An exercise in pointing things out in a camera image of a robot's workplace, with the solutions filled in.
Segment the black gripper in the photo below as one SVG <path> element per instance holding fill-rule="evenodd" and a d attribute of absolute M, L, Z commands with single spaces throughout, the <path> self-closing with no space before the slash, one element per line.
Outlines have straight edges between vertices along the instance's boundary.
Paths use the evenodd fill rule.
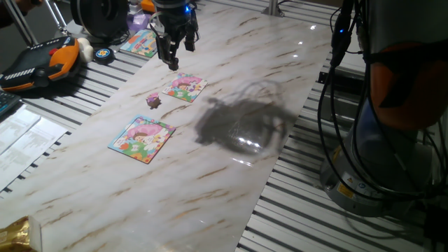
<path fill-rule="evenodd" d="M 156 3 L 155 9 L 160 14 L 159 21 L 166 34 L 157 35 L 157 54 L 170 70 L 179 69 L 176 57 L 177 47 L 185 39 L 185 49 L 195 51 L 195 43 L 199 40 L 199 25 L 196 16 L 196 3 Z"/>

